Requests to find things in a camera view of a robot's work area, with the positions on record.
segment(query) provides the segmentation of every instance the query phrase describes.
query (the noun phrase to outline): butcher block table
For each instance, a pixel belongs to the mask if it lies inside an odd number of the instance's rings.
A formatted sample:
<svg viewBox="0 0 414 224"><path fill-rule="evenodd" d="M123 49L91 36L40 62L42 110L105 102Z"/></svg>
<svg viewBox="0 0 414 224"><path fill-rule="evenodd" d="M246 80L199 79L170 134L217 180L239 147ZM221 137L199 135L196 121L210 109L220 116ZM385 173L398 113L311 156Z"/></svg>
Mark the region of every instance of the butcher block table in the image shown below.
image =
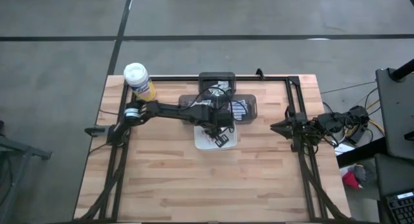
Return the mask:
<svg viewBox="0 0 414 224"><path fill-rule="evenodd" d="M298 76L311 119L324 112L316 76ZM118 112L123 84L123 76L108 76L101 110ZM198 93L197 82L154 85L156 99L167 104L178 104L180 95ZM236 86L236 94L256 96L258 117L251 124L236 125L238 143L232 149L197 150L193 126L181 120L156 117L132 128L118 221L309 220L298 154L291 152L291 140L269 127L285 118L289 104L285 84L253 81L237 82ZM298 110L297 96L294 98ZM99 112L96 123L115 124L116 115ZM96 137L91 149L103 143L105 137ZM86 213L104 188L110 152L111 147L104 146L88 157L74 218ZM350 216L332 146L319 144L316 159L323 189ZM313 188L312 198L318 216Z"/></svg>

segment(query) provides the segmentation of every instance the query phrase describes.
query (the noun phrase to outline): white lid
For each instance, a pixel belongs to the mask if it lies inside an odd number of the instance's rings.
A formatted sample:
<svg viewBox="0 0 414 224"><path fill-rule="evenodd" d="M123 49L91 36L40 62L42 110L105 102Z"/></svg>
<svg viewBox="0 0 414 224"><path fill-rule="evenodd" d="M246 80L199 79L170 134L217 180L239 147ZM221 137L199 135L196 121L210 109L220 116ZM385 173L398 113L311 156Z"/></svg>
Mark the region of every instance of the white lid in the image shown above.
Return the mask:
<svg viewBox="0 0 414 224"><path fill-rule="evenodd" d="M129 85L140 85L148 78L145 67L140 63L132 63L125 67L124 77Z"/></svg>

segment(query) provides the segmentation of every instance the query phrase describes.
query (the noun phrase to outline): black equipment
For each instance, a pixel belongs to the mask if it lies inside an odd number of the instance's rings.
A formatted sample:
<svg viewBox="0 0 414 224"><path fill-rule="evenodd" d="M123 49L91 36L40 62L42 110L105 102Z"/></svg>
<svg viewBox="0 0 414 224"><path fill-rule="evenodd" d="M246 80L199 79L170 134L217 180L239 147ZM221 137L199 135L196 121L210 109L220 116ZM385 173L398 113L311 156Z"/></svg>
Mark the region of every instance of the black equipment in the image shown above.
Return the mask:
<svg viewBox="0 0 414 224"><path fill-rule="evenodd" d="M386 196L386 207L394 223L414 223L414 190Z"/></svg>
<svg viewBox="0 0 414 224"><path fill-rule="evenodd" d="M226 128L234 128L233 115L227 108L214 108L208 105L190 107L161 104L157 100L137 100L126 105L124 118L109 130L107 142L112 145L123 143L122 136L130 127L145 124L153 117L186 120L195 126L201 126L204 132L222 147L229 140L224 134Z"/></svg>
<svg viewBox="0 0 414 224"><path fill-rule="evenodd" d="M295 113L288 107L285 111L285 120L272 124L270 129L286 139L297 142L298 144L291 145L291 150L297 152L301 149L294 146L317 146L321 140L326 140L326 135L334 140L334 144L330 144L337 147L340 142L336 140L334 133L341 132L344 127L353 129L365 126L368 121L368 112L361 106L355 106L346 113L324 113L310 121L304 113Z"/></svg>

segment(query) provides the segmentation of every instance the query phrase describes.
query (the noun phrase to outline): gray floor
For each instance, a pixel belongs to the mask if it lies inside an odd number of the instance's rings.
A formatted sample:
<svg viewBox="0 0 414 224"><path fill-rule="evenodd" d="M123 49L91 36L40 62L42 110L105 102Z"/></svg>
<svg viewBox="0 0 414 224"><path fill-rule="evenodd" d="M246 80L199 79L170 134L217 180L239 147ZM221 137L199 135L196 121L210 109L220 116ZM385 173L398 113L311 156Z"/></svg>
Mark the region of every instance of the gray floor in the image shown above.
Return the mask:
<svg viewBox="0 0 414 224"><path fill-rule="evenodd" d="M0 36L115 36L125 0L0 0ZM126 35L412 34L409 0L133 0ZM33 160L14 223L70 220L113 42L0 42L5 133L52 150ZM321 91L370 82L412 59L414 39L123 42L115 74L131 62L151 74L233 71L317 74ZM327 93L347 111L375 84ZM375 101L377 95L370 98ZM380 112L373 119L381 121ZM373 128L375 138L379 133ZM356 219L375 221L375 191L347 190Z"/></svg>

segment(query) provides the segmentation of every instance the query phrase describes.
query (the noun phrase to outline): plastic container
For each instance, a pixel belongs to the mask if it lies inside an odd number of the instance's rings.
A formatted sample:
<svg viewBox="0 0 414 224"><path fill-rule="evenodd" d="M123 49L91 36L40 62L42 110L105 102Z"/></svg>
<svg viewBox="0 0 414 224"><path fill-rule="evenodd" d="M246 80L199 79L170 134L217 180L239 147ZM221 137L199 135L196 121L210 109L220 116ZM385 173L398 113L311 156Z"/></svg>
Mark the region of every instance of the plastic container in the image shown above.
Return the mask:
<svg viewBox="0 0 414 224"><path fill-rule="evenodd" d="M127 65L124 69L124 78L139 99L149 101L155 98L154 84L142 64Z"/></svg>

